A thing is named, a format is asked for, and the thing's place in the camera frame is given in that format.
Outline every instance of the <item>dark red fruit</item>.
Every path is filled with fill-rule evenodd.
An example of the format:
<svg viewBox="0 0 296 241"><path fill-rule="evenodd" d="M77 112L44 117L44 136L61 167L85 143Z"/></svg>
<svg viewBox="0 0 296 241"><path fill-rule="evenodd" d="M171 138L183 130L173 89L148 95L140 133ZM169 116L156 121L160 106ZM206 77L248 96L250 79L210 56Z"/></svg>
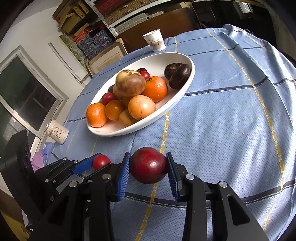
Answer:
<svg viewBox="0 0 296 241"><path fill-rule="evenodd" d="M110 93L112 93L112 94L113 94L113 86L114 86L114 85L111 85L111 86L109 87L109 89L108 89L108 92L110 92Z"/></svg>
<svg viewBox="0 0 296 241"><path fill-rule="evenodd" d="M109 157L107 157L105 155L98 155L93 160L93 168L95 170L99 170L100 168L106 166L110 162L111 161L110 161Z"/></svg>
<svg viewBox="0 0 296 241"><path fill-rule="evenodd" d="M150 74L149 74L148 72L146 72L146 71L141 71L140 74L143 75L143 77L144 77L145 79L150 78Z"/></svg>
<svg viewBox="0 0 296 241"><path fill-rule="evenodd" d="M152 147L143 147L135 151L129 164L133 177L144 184L161 181L168 172L166 157Z"/></svg>
<svg viewBox="0 0 296 241"><path fill-rule="evenodd" d="M110 92L103 94L102 104L106 106L111 100L116 100L116 96Z"/></svg>
<svg viewBox="0 0 296 241"><path fill-rule="evenodd" d="M141 71L146 71L146 72L147 72L147 69L145 69L145 68L139 68L139 69L137 69L136 71L139 72L139 73L140 73Z"/></svg>

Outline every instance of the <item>shelving unit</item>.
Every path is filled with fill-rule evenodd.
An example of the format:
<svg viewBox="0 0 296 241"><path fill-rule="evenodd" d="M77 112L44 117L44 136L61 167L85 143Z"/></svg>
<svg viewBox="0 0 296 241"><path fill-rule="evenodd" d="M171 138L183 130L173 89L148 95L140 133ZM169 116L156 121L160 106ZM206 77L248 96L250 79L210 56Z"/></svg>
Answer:
<svg viewBox="0 0 296 241"><path fill-rule="evenodd" d="M94 5L94 2L96 0L85 0L85 2L87 3L87 5L89 5L89 7L96 13L96 15L99 17L99 19L103 22L103 24L105 24L105 26L109 29L109 31L113 34L114 37L118 36L118 33L116 32L116 30L114 29L114 27L112 27L111 25L109 25L104 16L99 12L99 10L96 8L96 6Z"/></svg>
<svg viewBox="0 0 296 241"><path fill-rule="evenodd" d="M113 34L114 37L118 36L118 33L116 32L116 30L114 29L114 27L116 25L119 25L120 23L124 22L126 19L134 16L134 15L137 15L138 13L148 9L148 8L151 8L151 7L154 7L156 5L159 5L159 4L162 4L162 3L165 3L165 2L169 2L169 1L172 1L172 0L157 0L157 1L154 1L150 4L147 4L145 6L142 6L130 13L128 13L127 15L124 15L123 17L121 17L120 19L116 20L115 22L111 23L111 24L108 24L104 18L104 16L99 12L99 10L96 8L96 6L94 5L94 2L96 0L85 0L85 2L89 5L89 7L97 14L97 16L99 17L99 19L106 25L106 27L110 30L110 32Z"/></svg>
<svg viewBox="0 0 296 241"><path fill-rule="evenodd" d="M118 24L124 22L126 19L128 19L128 18L130 18L130 17L132 17L132 16L134 16L134 15L137 15L138 13L140 13L140 12L142 12L142 11L148 9L148 8L151 8L151 7L154 7L154 6L156 6L156 5L159 5L159 4L162 4L162 3L165 3L165 2L169 2L169 1L172 1L172 0L157 0L157 1L155 1L155 2L152 2L152 3L150 3L150 4L147 4L147 5L145 5L145 6L142 6L142 7L138 8L138 9L136 9L136 10L134 10L134 11L128 13L127 15L124 15L123 17L121 17L120 19L116 20L115 22L113 22L113 23L110 24L110 25L111 25L112 27L115 27L116 25L118 25Z"/></svg>

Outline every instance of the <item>white oval bowl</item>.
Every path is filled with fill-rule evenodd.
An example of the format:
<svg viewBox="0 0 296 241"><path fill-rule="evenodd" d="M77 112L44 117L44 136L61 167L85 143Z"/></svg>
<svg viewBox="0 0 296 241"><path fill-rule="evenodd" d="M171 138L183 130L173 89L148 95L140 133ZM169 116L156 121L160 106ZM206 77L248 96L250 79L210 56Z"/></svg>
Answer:
<svg viewBox="0 0 296 241"><path fill-rule="evenodd" d="M174 90L172 89L169 84L168 80L164 76L164 70L165 67L168 64L171 63L183 63L183 64L188 64L191 68L191 73L186 81L185 85L180 89L180 90ZM166 83L168 84L168 94L167 96L162 100L156 103L156 111L147 116L146 118L128 126L124 127L121 125L119 121L112 121L109 120L107 123L102 126L102 127L91 127L89 124L87 124L88 129L102 137L114 137L114 136L121 136L121 135L126 135L129 133L132 133L134 131L140 130L147 125L150 125L154 121L158 120L160 117L162 117L166 112L168 112L171 108L173 108L179 100L183 97L183 95L186 93L188 87L190 86L194 74L195 74L195 65L193 61L186 55L181 54L181 53L159 53L159 54L154 54L152 56L145 57L143 59L140 59L127 67L121 69L120 71L124 69L131 69L131 70L137 70L139 68L145 68L147 69L148 73L151 76L159 76L162 77ZM98 91L98 93L95 95L93 100L91 101L90 104L97 103L100 101L102 98L103 94L108 92L108 89L111 85L115 84L115 79L117 72L113 77L111 77Z"/></svg>

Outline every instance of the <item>dark brown chestnut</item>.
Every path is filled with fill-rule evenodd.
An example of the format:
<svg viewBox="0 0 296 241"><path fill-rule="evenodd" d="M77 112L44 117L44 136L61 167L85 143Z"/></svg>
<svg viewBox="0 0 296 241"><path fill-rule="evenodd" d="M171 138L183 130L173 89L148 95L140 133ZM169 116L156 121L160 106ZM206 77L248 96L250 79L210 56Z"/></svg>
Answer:
<svg viewBox="0 0 296 241"><path fill-rule="evenodd" d="M182 64L171 76L169 81L170 87L175 90L181 89L188 80L190 73L190 66L188 64Z"/></svg>
<svg viewBox="0 0 296 241"><path fill-rule="evenodd" d="M169 64L168 66L166 66L165 77L168 80L170 80L173 73L175 73L177 71L177 69L180 68L181 65L182 65L182 63L172 63L172 64Z"/></svg>
<svg viewBox="0 0 296 241"><path fill-rule="evenodd" d="M113 86L114 86L114 85L111 85L111 86L109 87L109 89L108 89L108 92L110 92L110 93L112 93L112 94L113 94Z"/></svg>
<svg viewBox="0 0 296 241"><path fill-rule="evenodd" d="M139 68L139 69L137 69L136 71L139 72L139 73L140 73L141 71L146 71L146 72L148 72L147 69L145 69L145 68Z"/></svg>

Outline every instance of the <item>blue tablecloth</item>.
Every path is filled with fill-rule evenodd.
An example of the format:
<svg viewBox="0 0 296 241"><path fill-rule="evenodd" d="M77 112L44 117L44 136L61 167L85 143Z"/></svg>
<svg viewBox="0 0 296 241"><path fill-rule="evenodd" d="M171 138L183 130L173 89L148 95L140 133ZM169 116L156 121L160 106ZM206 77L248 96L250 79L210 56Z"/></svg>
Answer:
<svg viewBox="0 0 296 241"><path fill-rule="evenodd" d="M232 25L183 33L165 44L162 52L176 51L195 63L194 80L180 102L128 135L103 138L87 129L85 111L100 87L125 66L155 54L149 46L136 50L84 88L65 121L69 136L55 144L49 163L97 152L119 163L126 151L162 147L203 181L228 182L268 238L277 240L296 211L296 69L268 42ZM130 176L126 191L112 207L116 240L181 241L186 207L174 201L167 177L145 185ZM211 240L210 207L207 213Z"/></svg>

